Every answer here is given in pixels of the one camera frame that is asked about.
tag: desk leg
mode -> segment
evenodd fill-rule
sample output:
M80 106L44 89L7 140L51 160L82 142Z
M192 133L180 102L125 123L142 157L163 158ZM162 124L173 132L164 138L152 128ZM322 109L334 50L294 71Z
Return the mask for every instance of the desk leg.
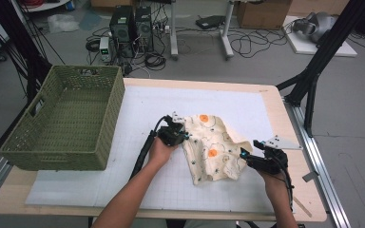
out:
M176 0L171 1L171 33L170 33L170 47L171 57L174 60L178 59L179 49L177 47L177 34L176 34Z
M221 40L226 50L226 59L232 58L234 56L232 47L230 46L229 39L227 38L227 32L230 27L230 20L232 19L234 1L229 1L227 3L226 21L224 22L224 29L221 30Z

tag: table surface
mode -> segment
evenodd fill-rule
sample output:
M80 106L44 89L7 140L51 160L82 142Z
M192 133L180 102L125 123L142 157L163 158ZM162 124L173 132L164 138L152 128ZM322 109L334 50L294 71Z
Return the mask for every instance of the table surface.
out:
M272 85L242 85L189 81L167 81L148 79L124 79L126 86L153 86L224 90L259 93L265 103L274 134L292 142L298 142L278 90ZM313 180L305 182L302 177L310 172L304 156L296 150L285 150L288 155L294 189L294 205L297 221L324 221L327 218L321 198ZM37 171L25 171L13 167L0 188L0 214L11 215L61 215L97 217L103 208L70 206L25 205ZM164 219L236 219L275 220L275 217L259 213L237 212L192 212L168 210L140 210L137 218Z

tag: white cloth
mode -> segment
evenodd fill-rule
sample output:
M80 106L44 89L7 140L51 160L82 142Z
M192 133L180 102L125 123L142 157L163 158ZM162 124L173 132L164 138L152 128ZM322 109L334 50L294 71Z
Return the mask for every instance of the white cloth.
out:
M219 117L195 115L185 117L189 139L182 143L192 181L237 180L246 166L240 148L252 152L251 143L229 128Z

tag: white device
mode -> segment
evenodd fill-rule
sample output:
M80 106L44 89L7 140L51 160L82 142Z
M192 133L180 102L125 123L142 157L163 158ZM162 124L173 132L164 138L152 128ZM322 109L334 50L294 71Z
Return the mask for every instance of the white device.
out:
M111 49L109 48L109 38L100 38L100 54L102 55L102 61L105 63L111 62Z

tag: computer tower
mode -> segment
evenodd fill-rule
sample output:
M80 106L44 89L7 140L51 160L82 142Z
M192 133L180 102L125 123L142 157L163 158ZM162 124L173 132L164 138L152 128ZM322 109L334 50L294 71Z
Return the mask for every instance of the computer tower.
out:
M134 44L137 38L132 6L116 6L109 28L119 57L134 57Z
M151 15L152 10L150 7L136 8L135 23L139 37L139 51L141 52L152 52L154 50Z

